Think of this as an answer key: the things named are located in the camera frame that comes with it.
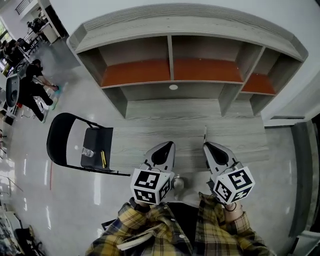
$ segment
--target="chair leg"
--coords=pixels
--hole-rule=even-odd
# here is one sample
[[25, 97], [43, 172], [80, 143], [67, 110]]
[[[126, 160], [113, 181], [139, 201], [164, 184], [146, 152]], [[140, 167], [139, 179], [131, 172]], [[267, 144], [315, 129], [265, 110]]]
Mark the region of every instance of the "chair leg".
[[4, 151], [2, 147], [0, 147], [0, 150], [2, 150], [5, 154], [7, 154], [7, 152], [6, 152], [6, 151]]

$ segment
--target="shiny tiled floor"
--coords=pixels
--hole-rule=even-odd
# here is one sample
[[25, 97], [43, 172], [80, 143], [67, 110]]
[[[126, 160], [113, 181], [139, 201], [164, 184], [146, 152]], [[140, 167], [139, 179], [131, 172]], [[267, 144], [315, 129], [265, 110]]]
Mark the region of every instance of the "shiny tiled floor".
[[[64, 43], [58, 44], [46, 45], [37, 52], [37, 58], [43, 60], [44, 73], [63, 87], [59, 103], [49, 112], [45, 124], [32, 118], [16, 119], [8, 158], [0, 161], [0, 175], [11, 177], [23, 189], [21, 192], [13, 187], [9, 200], [22, 223], [32, 225], [46, 254], [77, 256], [84, 255], [89, 244], [100, 236], [101, 223], [114, 219], [132, 196], [131, 180], [52, 165], [46, 141], [57, 114], [70, 112], [106, 126], [114, 115], [99, 89], [88, 87], [93, 81], [77, 66], [68, 49], [63, 48]], [[60, 51], [58, 57], [53, 55], [55, 51]], [[75, 148], [80, 148], [83, 142], [84, 132], [80, 129], [84, 131], [85, 125], [75, 123], [73, 127], [77, 130], [70, 133], [67, 160], [76, 164], [80, 155]], [[266, 134], [270, 160], [249, 164], [256, 187], [243, 200], [243, 207], [252, 228], [282, 255], [292, 242], [288, 233], [297, 187], [295, 150], [289, 128], [268, 129]], [[5, 191], [6, 180], [0, 177], [0, 182]], [[194, 187], [206, 191], [204, 182], [199, 179]]]

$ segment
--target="plaid shirt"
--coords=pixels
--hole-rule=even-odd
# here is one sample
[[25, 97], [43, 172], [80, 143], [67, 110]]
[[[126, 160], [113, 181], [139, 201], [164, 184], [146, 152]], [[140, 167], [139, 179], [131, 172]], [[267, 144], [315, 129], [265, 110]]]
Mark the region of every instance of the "plaid shirt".
[[[201, 202], [193, 248], [165, 203], [152, 206], [148, 213], [136, 211], [125, 203], [118, 219], [92, 243], [86, 255], [273, 255], [250, 228], [246, 213], [226, 224], [221, 204], [215, 203], [210, 195], [199, 193], [199, 196]], [[148, 233], [152, 237], [142, 244], [125, 251], [117, 248], [117, 245], [137, 241]]]

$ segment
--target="window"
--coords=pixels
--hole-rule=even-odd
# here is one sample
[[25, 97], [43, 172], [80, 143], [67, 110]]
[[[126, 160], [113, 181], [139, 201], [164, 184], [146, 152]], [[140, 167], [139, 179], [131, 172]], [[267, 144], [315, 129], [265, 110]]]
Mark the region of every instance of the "window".
[[12, 40], [11, 35], [9, 34], [9, 32], [6, 30], [5, 25], [2, 23], [2, 21], [0, 20], [0, 41], [1, 43], [6, 40], [7, 42]]

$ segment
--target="wrist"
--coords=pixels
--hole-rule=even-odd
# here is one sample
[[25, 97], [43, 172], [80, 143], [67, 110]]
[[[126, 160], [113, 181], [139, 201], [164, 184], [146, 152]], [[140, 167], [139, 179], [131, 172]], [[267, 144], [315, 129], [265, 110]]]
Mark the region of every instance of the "wrist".
[[231, 212], [234, 212], [234, 211], [238, 211], [242, 208], [242, 205], [240, 202], [238, 203], [231, 203], [231, 204], [227, 204], [224, 206], [224, 208], [227, 210], [227, 211], [231, 211]]
[[142, 207], [149, 207], [150, 205], [145, 202], [140, 202], [138, 200], [134, 200], [134, 202]]
[[145, 203], [145, 202], [141, 202], [138, 200], [135, 200], [134, 197], [131, 197], [129, 200], [130, 205], [133, 207], [133, 209], [135, 209], [138, 212], [141, 213], [147, 213], [150, 211], [150, 205]]

